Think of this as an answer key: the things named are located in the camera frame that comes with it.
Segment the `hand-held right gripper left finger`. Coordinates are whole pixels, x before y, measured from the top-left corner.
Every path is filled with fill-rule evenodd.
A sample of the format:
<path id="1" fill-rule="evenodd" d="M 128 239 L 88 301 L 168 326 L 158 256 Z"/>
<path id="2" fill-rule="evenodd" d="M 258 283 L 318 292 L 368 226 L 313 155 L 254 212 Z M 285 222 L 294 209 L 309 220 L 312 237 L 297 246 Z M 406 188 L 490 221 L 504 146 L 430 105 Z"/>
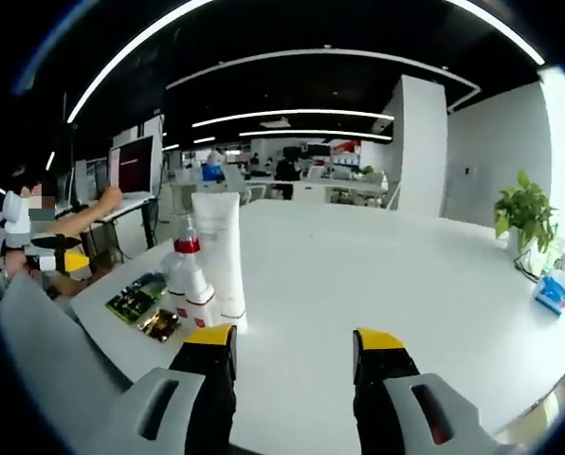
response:
<path id="1" fill-rule="evenodd" d="M 81 454 L 227 454 L 236 411 L 236 327 L 194 331 L 170 367 L 115 401 Z"/>

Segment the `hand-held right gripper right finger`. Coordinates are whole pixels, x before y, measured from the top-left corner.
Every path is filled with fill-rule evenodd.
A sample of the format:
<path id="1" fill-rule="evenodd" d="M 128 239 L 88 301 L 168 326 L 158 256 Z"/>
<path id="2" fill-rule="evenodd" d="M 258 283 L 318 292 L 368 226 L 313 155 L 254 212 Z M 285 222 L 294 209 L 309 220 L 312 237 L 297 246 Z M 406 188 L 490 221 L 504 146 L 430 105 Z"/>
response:
<path id="1" fill-rule="evenodd" d="M 353 331 L 353 411 L 363 454 L 516 454 L 481 425 L 478 408 L 435 373 L 420 373 L 385 332 Z"/>

